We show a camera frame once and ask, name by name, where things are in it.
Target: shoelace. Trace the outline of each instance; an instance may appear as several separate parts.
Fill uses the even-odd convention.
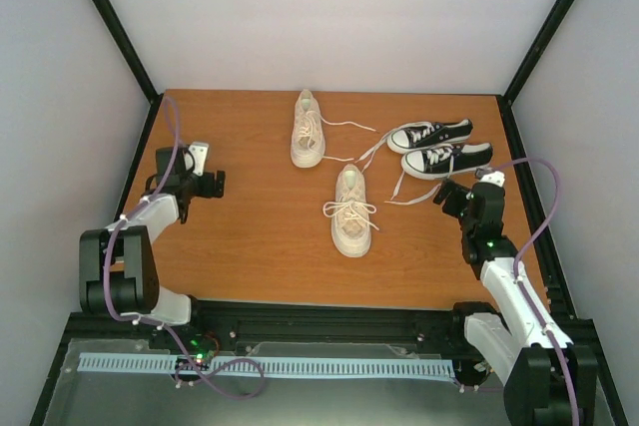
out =
[[[426,159],[428,160],[429,165],[435,165],[435,164],[438,164],[439,162],[443,162],[444,160],[450,158],[450,164],[448,166],[448,175],[446,176],[448,178],[452,175],[452,170],[455,164],[455,157],[451,156],[453,149],[454,149],[453,145],[443,144],[437,147],[436,149],[425,150],[423,152],[426,154]],[[428,200],[430,197],[435,195],[435,192],[437,192],[437,189],[441,187],[441,184],[437,184],[432,189],[430,189],[430,191],[427,194],[422,195],[421,197],[418,197],[416,199],[410,200],[408,202],[394,202],[392,199],[394,199],[399,193],[399,189],[401,187],[401,182],[403,181],[404,175],[406,175],[406,172],[402,171],[401,176],[399,177],[399,180],[397,181],[397,185],[395,185],[395,189],[392,191],[392,197],[390,198],[389,201],[384,202],[385,204],[415,205],[415,204],[418,204],[419,202],[423,202],[424,200]]]
[[[300,126],[300,130],[298,132],[298,140],[304,139],[304,138],[308,138],[309,141],[307,142],[307,148],[313,152],[316,152],[317,154],[319,153],[319,151],[312,149],[311,148],[311,139],[313,138],[313,133],[315,132],[315,129],[317,128],[317,117],[319,117],[319,120],[321,122],[324,122],[327,125],[355,125],[356,127],[359,127],[361,129],[364,130],[370,130],[371,132],[377,132],[376,129],[372,128],[372,127],[367,127],[365,125],[361,125],[358,124],[357,122],[351,122],[351,121],[346,121],[346,122],[329,122],[328,120],[326,120],[320,113],[316,112],[315,110],[308,110],[306,112],[304,112],[303,116],[302,116],[302,122],[303,124]],[[338,162],[352,162],[354,160],[354,158],[350,158],[350,159],[340,159],[338,157],[329,157],[326,155],[321,156],[323,159],[328,159],[328,160],[337,160]]]
[[[373,214],[377,212],[377,207],[375,205],[365,204],[364,202],[359,202],[357,200],[348,200],[345,202],[326,202],[325,204],[323,204],[322,211],[324,216],[328,218],[333,218],[334,216],[337,216],[338,214],[343,212],[344,216],[343,216],[342,223],[345,223],[351,220],[363,221],[364,224],[372,226],[377,231],[379,231],[379,227],[372,221],[362,216],[355,209],[355,207],[363,208],[364,210],[366,210],[368,214]]]
[[[427,137],[428,135],[432,134],[435,131],[435,127],[433,124],[428,124],[426,126],[424,126],[424,129],[420,132],[420,131],[414,131],[411,130],[410,131],[410,135],[412,136],[412,141],[414,143],[419,142],[421,139],[423,139],[424,137]]]
[[[434,132],[435,130],[435,126],[431,122],[413,122],[411,124],[400,125],[396,129],[389,130],[388,132],[383,134],[383,136],[379,139],[379,141],[375,145],[370,147],[366,152],[364,152],[364,154],[361,157],[359,157],[359,159],[357,159],[358,162],[361,162],[366,157],[370,156],[370,158],[368,159],[368,162],[366,162],[366,164],[363,166],[361,171],[364,172],[368,168],[368,166],[372,163],[372,159],[377,153],[377,150],[386,142],[386,139],[388,137],[390,137],[392,134],[394,134],[395,132],[398,132],[401,129],[405,129],[406,127],[423,127],[422,133],[424,135],[427,135],[424,132],[427,132],[427,131]]]

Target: white sneaker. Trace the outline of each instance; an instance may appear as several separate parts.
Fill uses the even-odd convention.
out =
[[[410,152],[401,158],[401,176],[395,185],[390,201],[385,203],[393,205],[418,204],[435,195],[437,189],[441,187],[441,184],[435,185],[427,194],[408,202],[394,202],[393,199],[399,193],[405,174],[422,180],[443,180],[454,174],[476,172],[478,169],[488,167],[491,159],[492,146],[488,143],[461,146],[440,144],[430,149]]]
[[[379,230],[368,219],[377,208],[366,203],[366,185],[363,173],[353,165],[346,165],[335,185],[335,202],[323,205],[323,214],[331,218],[332,242],[341,254],[364,256],[370,248],[370,227]]]
[[[386,132],[379,141],[368,149],[358,162],[370,157],[361,169],[365,172],[372,163],[375,153],[383,144],[398,154],[408,154],[417,150],[430,149],[440,144],[457,144],[470,137],[472,122],[464,119],[456,124],[443,122],[413,122],[400,125]]]
[[[320,104],[309,90],[302,90],[296,102],[295,121],[293,124],[293,136],[291,138],[291,160],[296,167],[308,169],[317,165],[321,159],[350,162],[354,159],[339,159],[326,157],[326,140],[321,130],[321,123],[328,125],[355,125],[361,129],[376,132],[371,127],[355,122],[328,122],[320,112]]]

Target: white rubber toe cap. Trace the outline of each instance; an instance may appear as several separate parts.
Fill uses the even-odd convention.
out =
[[[408,141],[408,135],[406,134],[404,130],[395,132],[390,137],[392,138],[392,141],[397,146],[402,147],[403,149],[407,149],[408,147],[410,147],[410,142]]]
[[[410,152],[405,155],[405,162],[409,167],[414,168],[418,172],[423,172],[423,153],[421,151]]]

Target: black sneaker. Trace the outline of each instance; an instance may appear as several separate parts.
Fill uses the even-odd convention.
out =
[[[472,122],[468,119],[458,124],[418,122],[406,124],[388,136],[388,147],[399,154],[429,149],[439,144],[457,144],[470,137]]]
[[[463,146],[443,144],[404,155],[401,158],[401,167],[412,177],[437,180],[487,167],[490,159],[492,159],[490,144]]]

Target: wooden table surface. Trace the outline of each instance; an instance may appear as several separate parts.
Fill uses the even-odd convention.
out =
[[[207,171],[227,173],[222,199],[193,199],[186,224],[169,226],[153,245],[161,284],[205,299],[450,308],[456,301],[491,301],[461,256],[456,219],[426,201],[385,204],[401,173],[400,156],[379,149],[365,172],[367,200],[381,229],[362,258],[332,244],[324,202],[344,164],[322,160],[312,169],[291,162],[294,104],[299,92],[171,90],[180,106],[182,139],[210,144]],[[510,160],[494,97],[315,92],[323,116],[353,126],[324,126],[326,155],[358,157],[386,131],[407,122],[474,124],[471,143],[490,142],[493,164]],[[125,212],[155,172],[155,150],[173,144],[160,112],[138,168]],[[514,171],[506,171],[505,234],[521,246],[530,233]],[[473,177],[454,177],[467,186]],[[406,176],[397,200],[419,197],[433,182]],[[533,249],[524,258],[542,298]]]

